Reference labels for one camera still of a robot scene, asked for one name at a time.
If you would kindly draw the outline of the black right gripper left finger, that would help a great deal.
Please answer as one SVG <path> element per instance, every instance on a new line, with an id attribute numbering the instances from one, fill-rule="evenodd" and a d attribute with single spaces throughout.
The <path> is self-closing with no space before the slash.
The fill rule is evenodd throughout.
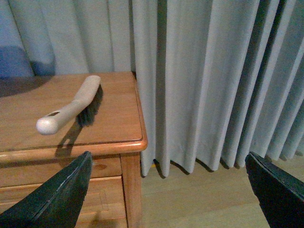
<path id="1" fill-rule="evenodd" d="M 74 228 L 87 194 L 92 155 L 84 152 L 0 215 L 2 228 Z"/>

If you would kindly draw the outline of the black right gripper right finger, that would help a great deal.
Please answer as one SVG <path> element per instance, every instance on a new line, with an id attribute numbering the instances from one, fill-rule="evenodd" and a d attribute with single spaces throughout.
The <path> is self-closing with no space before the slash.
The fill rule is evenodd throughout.
<path id="1" fill-rule="evenodd" d="M 269 226 L 302 228 L 304 183 L 254 152 L 245 162 L 253 193 Z"/>

